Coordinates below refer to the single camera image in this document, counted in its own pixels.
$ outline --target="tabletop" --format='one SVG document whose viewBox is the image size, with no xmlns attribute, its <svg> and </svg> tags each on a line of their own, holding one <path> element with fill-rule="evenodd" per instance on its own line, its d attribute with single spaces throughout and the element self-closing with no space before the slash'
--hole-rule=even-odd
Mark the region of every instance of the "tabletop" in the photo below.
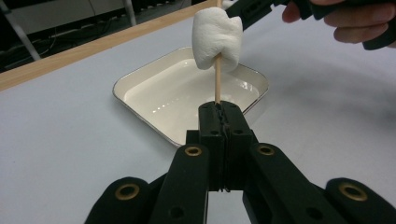
<svg viewBox="0 0 396 224">
<path fill-rule="evenodd" d="M 395 49 L 338 43 L 323 21 L 285 24 L 282 10 L 244 32 L 240 63 L 269 80 L 250 128 L 312 183 L 352 178 L 396 205 Z M 175 22 L 0 92 L 0 223 L 82 223 L 113 181 L 167 172 L 176 148 L 112 88 L 190 46 L 191 28 Z M 248 223 L 241 192 L 211 192 L 208 223 Z"/>
</svg>

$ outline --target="wooden stick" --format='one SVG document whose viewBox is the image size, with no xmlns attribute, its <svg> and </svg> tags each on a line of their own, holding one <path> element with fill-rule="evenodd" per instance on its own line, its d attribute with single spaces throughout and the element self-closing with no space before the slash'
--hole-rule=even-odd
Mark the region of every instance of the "wooden stick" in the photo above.
<svg viewBox="0 0 396 224">
<path fill-rule="evenodd" d="M 222 0 L 217 0 L 217 7 L 222 6 Z M 215 104 L 220 104 L 221 102 L 221 53 L 216 56 L 215 59 Z"/>
</svg>

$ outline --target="white marshmallow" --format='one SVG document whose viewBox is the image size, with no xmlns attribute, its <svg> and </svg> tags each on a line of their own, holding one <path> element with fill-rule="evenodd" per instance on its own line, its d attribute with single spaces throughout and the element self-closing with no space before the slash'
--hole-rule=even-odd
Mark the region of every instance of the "white marshmallow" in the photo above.
<svg viewBox="0 0 396 224">
<path fill-rule="evenodd" d="M 192 26 L 192 52 L 199 69 L 209 69 L 221 53 L 221 70 L 233 71 L 239 62 L 242 42 L 242 22 L 228 18 L 219 7 L 198 11 Z"/>
</svg>

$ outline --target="human hand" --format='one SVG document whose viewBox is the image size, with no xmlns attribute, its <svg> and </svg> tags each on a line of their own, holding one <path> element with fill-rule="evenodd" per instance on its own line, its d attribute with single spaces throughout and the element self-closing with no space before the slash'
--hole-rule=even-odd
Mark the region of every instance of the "human hand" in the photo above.
<svg viewBox="0 0 396 224">
<path fill-rule="evenodd" d="M 328 6 L 344 0 L 311 0 L 313 4 Z M 388 29 L 388 21 L 396 16 L 396 4 L 381 3 L 361 7 L 342 7 L 324 18 L 326 24 L 336 27 L 334 38 L 344 43 L 360 43 L 382 35 Z M 290 1 L 282 14 L 284 22 L 300 19 L 297 6 Z M 396 48 L 396 42 L 389 45 Z"/>
</svg>

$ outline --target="enamel tray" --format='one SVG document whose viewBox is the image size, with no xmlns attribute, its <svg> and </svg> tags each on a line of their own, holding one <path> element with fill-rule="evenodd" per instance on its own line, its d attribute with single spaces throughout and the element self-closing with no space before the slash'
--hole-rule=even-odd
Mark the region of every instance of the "enamel tray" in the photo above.
<svg viewBox="0 0 396 224">
<path fill-rule="evenodd" d="M 214 74 L 213 68 L 197 68 L 192 48 L 177 49 L 120 78 L 113 93 L 178 147 L 187 130 L 198 130 L 198 106 L 214 101 Z M 241 64 L 221 75 L 221 100 L 239 105 L 244 114 L 267 90 L 265 76 Z"/>
</svg>

